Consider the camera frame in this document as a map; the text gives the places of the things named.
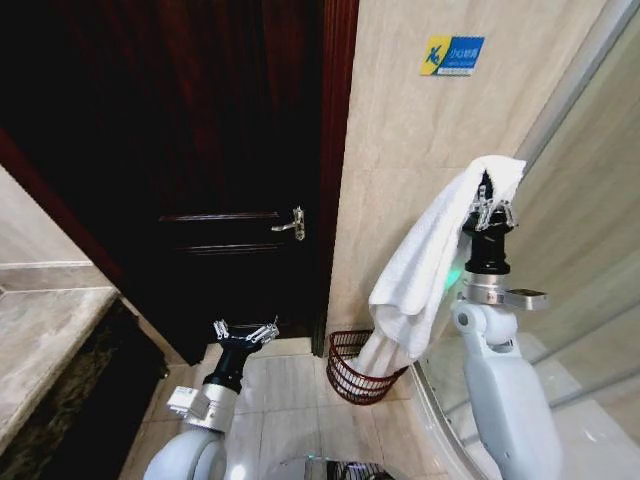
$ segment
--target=glass panel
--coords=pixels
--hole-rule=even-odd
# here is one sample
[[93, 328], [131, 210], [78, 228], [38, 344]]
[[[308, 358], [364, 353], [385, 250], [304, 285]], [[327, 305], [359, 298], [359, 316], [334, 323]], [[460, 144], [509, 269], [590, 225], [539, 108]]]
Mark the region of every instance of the glass panel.
[[[636, 15], [523, 180], [507, 237], [508, 284], [548, 292], [516, 312], [563, 443], [563, 480], [640, 472], [640, 17]], [[442, 303], [420, 363], [454, 432], [500, 479], [478, 441], [465, 348]]]

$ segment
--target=countertop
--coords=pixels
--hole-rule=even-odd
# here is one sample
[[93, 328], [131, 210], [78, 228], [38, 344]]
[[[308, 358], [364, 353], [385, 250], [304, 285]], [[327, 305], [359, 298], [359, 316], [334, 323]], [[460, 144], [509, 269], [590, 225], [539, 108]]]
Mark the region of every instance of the countertop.
[[0, 454], [117, 295], [99, 287], [0, 297]]

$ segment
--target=floor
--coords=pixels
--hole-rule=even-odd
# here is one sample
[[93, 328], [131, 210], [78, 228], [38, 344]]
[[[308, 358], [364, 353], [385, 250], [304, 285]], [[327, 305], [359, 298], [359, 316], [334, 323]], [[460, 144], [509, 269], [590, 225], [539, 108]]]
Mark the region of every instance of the floor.
[[[412, 480], [447, 480], [413, 411], [411, 378], [402, 377], [384, 401], [356, 407], [329, 385], [326, 359], [308, 346], [276, 340], [245, 367], [243, 389], [227, 440], [227, 479], [254, 480], [281, 461], [307, 454], [392, 465]], [[177, 385], [200, 385], [220, 354], [211, 346], [195, 367], [170, 366], [138, 431], [120, 480], [139, 480], [153, 455], [183, 428], [165, 403]]]

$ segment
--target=red wire basket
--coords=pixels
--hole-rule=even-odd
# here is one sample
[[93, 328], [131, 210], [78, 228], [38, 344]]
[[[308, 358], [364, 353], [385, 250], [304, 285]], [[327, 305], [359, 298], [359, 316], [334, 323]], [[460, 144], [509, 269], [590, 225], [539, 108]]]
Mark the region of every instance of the red wire basket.
[[329, 335], [327, 378], [333, 389], [355, 405], [371, 405], [384, 398], [407, 367], [389, 377], [368, 377], [352, 369], [347, 359], [358, 356], [373, 330], [334, 332]]

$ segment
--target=white towel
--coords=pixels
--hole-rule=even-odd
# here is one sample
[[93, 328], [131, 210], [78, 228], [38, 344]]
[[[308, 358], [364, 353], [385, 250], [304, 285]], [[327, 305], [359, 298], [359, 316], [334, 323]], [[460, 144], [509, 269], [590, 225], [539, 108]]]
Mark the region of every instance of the white towel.
[[476, 158], [422, 214], [369, 297], [375, 330], [350, 362], [356, 371], [391, 375], [426, 351], [451, 265], [466, 260], [468, 242], [460, 236], [483, 173], [491, 178], [496, 205], [513, 199], [524, 165], [499, 155]]

